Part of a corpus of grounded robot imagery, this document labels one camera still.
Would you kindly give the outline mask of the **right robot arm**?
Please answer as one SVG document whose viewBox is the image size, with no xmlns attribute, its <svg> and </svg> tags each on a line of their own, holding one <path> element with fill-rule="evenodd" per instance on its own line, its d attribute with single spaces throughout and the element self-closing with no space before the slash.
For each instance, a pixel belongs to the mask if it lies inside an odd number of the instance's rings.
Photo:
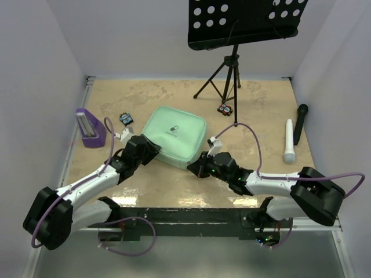
<svg viewBox="0 0 371 278">
<path fill-rule="evenodd" d="M 270 228 L 284 218 L 309 217 L 324 226 L 334 225 L 345 191 L 311 167 L 300 172 L 257 174 L 237 165 L 228 152 L 214 156 L 202 152 L 198 160 L 187 166 L 198 178 L 212 176 L 228 184 L 238 195 L 273 195 L 258 213 L 259 223 Z"/>
</svg>

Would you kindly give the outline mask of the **mint green medicine case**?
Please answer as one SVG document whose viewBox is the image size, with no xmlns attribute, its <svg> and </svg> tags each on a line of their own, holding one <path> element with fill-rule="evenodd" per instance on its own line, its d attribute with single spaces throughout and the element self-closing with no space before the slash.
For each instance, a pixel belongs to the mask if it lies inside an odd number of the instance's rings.
<svg viewBox="0 0 371 278">
<path fill-rule="evenodd" d="M 161 147 L 156 160 L 185 170 L 200 156 L 207 132 L 206 121 L 171 107 L 157 108 L 142 134 Z"/>
</svg>

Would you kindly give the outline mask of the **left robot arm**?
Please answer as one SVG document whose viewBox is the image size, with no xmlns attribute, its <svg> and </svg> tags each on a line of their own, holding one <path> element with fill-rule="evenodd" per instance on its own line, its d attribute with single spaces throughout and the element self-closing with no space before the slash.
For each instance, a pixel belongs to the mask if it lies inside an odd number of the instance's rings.
<svg viewBox="0 0 371 278">
<path fill-rule="evenodd" d="M 32 247 L 54 250 L 82 228 L 94 224 L 116 226 L 121 216 L 117 203 L 105 196 L 92 204 L 88 201 L 130 178 L 160 150 L 146 136 L 133 136 L 124 148 L 110 151 L 108 159 L 93 173 L 58 189 L 41 189 L 23 222 L 23 228 L 32 236 Z"/>
</svg>

